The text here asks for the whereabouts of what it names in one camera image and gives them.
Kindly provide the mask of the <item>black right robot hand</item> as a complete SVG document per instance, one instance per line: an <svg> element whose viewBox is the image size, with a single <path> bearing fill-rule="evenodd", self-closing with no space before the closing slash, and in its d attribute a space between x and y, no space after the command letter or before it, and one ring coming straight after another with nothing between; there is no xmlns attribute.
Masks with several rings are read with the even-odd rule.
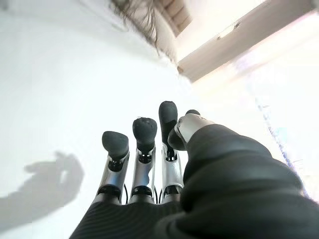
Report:
<svg viewBox="0 0 319 239"><path fill-rule="evenodd" d="M162 202L153 187L132 189L120 203L128 138L107 131L108 161L97 195L73 239L316 239L319 206L299 176L258 141L201 117L177 116L162 102Z"/></svg>

